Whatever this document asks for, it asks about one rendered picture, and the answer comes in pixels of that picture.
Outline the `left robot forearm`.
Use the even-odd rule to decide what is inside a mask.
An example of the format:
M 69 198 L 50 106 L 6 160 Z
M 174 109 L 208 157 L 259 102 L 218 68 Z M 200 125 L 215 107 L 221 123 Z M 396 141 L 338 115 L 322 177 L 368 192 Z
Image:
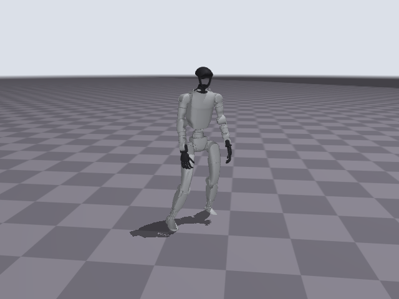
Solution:
M 224 116 L 224 117 L 225 117 L 225 116 Z M 226 117 L 225 117 L 225 121 L 226 121 Z M 220 129 L 221 129 L 222 137 L 223 137 L 223 139 L 224 139 L 224 144 L 226 144 L 226 143 L 225 143 L 226 140 L 229 140 L 229 142 L 230 142 L 230 144 L 231 144 L 231 140 L 229 139 L 229 131 L 228 131 L 228 124 L 227 124 L 227 121 L 226 121 L 226 123 L 225 123 L 224 125 L 221 125 L 221 126 L 220 126 Z

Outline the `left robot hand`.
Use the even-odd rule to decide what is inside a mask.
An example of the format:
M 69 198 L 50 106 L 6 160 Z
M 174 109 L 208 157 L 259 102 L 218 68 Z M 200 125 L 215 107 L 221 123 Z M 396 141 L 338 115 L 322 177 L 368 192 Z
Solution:
M 228 160 L 226 160 L 226 163 L 229 163 L 230 160 L 231 160 L 231 155 L 232 155 L 232 151 L 231 151 L 231 146 L 232 145 L 230 144 L 229 140 L 226 140 L 225 143 L 226 143 L 225 147 L 227 147 L 227 149 L 228 149 L 228 156 L 227 156 Z

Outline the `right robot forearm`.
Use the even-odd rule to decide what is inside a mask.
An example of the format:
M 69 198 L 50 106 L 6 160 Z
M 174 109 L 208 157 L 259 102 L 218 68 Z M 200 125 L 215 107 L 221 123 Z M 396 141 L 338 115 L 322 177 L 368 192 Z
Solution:
M 186 129 L 183 127 L 183 120 L 179 119 L 177 121 L 177 133 L 178 133 L 178 137 L 179 137 L 179 149 L 180 151 L 184 151 L 185 150 L 185 145 L 187 145 L 187 139 L 186 139 Z

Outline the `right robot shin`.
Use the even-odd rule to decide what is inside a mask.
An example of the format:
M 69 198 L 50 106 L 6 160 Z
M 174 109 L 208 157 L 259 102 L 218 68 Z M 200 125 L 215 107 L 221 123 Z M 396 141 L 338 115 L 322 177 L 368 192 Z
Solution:
M 178 185 L 177 191 L 175 192 L 174 198 L 173 198 L 173 204 L 172 204 L 172 208 L 171 208 L 171 212 L 169 215 L 169 220 L 175 219 L 178 211 L 181 210 L 181 208 L 183 207 L 185 201 L 186 201 L 186 197 L 187 197 L 187 193 L 183 193 L 182 194 L 182 190 L 181 190 L 181 185 Z M 181 195 L 182 194 L 182 195 Z

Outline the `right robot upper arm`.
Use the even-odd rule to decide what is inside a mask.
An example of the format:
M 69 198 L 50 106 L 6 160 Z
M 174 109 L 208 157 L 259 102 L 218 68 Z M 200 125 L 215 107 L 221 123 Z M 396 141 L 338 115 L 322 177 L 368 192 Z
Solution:
M 185 119 L 186 111 L 188 108 L 188 103 L 191 101 L 191 93 L 181 94 L 178 98 L 179 105 L 178 105 L 178 118 L 183 120 L 183 127 L 187 127 L 188 121 Z

